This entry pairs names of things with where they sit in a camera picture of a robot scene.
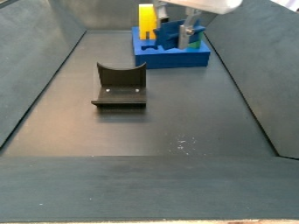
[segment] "blue block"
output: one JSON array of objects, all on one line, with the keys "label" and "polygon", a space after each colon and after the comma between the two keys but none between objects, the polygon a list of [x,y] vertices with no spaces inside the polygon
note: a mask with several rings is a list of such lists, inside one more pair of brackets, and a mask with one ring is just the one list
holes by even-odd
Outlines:
[{"label": "blue block", "polygon": [[[156,40],[155,44],[161,46],[164,50],[177,48],[179,46],[179,31],[180,25],[183,25],[184,20],[172,21],[168,23],[161,23],[161,27],[153,30]],[[205,30],[203,26],[199,25],[200,21],[197,20],[193,29],[193,35],[189,37],[189,43],[199,41],[200,33]]]},{"label": "blue block", "polygon": [[200,42],[200,48],[185,48],[183,50],[173,48],[164,50],[155,45],[153,39],[139,39],[139,28],[132,27],[135,65],[139,67],[145,63],[145,68],[169,68],[169,67],[205,67],[209,62],[211,50]]}]

